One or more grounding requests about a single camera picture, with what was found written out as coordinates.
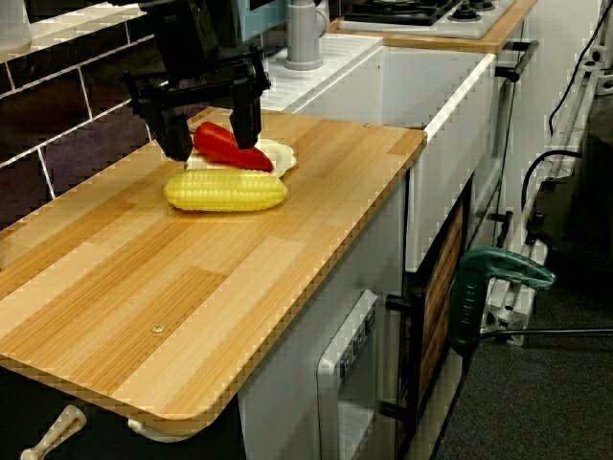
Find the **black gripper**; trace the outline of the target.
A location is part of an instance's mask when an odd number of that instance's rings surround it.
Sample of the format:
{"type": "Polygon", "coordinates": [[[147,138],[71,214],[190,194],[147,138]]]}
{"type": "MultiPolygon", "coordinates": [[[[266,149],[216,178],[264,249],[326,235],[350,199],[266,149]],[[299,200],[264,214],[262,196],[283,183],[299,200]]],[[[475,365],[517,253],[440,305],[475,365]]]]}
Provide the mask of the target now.
{"type": "Polygon", "coordinates": [[[125,71],[123,83],[133,111],[143,114],[164,154],[174,161],[187,161],[193,141],[185,114],[176,109],[186,105],[233,108],[231,125],[238,147],[251,149],[258,142],[260,96],[271,86],[262,58],[262,49],[256,45],[217,47],[206,59],[189,53],[170,70],[125,71]]]}

